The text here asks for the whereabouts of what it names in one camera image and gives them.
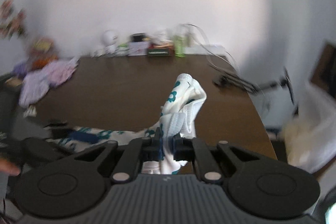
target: brown table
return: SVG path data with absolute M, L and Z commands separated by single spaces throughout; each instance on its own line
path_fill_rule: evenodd
M 212 78 L 218 72 L 205 56 L 81 58 L 72 79 L 49 91 L 37 104 L 38 118 L 138 131 L 157 122 L 160 106 L 181 73 L 190 74 L 207 93 L 195 120 L 199 138 L 209 145 L 227 140 L 276 159 L 248 94 L 235 87 L 219 89 L 213 85 Z

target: white bag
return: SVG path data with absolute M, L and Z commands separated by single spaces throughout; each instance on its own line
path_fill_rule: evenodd
M 299 116 L 285 126 L 288 163 L 314 173 L 336 155 L 336 101 L 312 83 L 299 100 Z

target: pink cloth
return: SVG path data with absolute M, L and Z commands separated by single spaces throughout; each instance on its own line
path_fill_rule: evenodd
M 38 102 L 49 90 L 50 86 L 57 87 L 68 80 L 77 67 L 77 60 L 57 60 L 46 65 L 42 70 L 30 72 L 23 80 L 19 105 L 29 107 Z

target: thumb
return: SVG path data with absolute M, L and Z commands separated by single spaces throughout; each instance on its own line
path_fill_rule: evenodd
M 0 159 L 0 172 L 5 172 L 10 176 L 17 176 L 21 171 L 13 163 L 8 160 Z

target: green bottle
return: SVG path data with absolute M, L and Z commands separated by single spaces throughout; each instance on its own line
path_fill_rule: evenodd
M 174 37 L 174 47 L 176 57 L 185 57 L 184 54 L 184 38 L 176 35 Z

